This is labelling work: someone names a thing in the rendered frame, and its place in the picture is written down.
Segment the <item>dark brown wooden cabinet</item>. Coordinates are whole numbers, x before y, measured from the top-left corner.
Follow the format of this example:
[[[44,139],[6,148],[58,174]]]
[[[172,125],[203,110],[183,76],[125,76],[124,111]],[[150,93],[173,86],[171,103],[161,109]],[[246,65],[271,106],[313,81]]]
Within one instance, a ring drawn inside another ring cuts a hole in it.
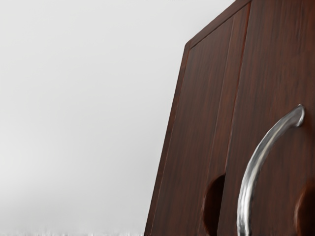
[[[315,0],[235,0],[184,49],[145,236],[315,236]]]

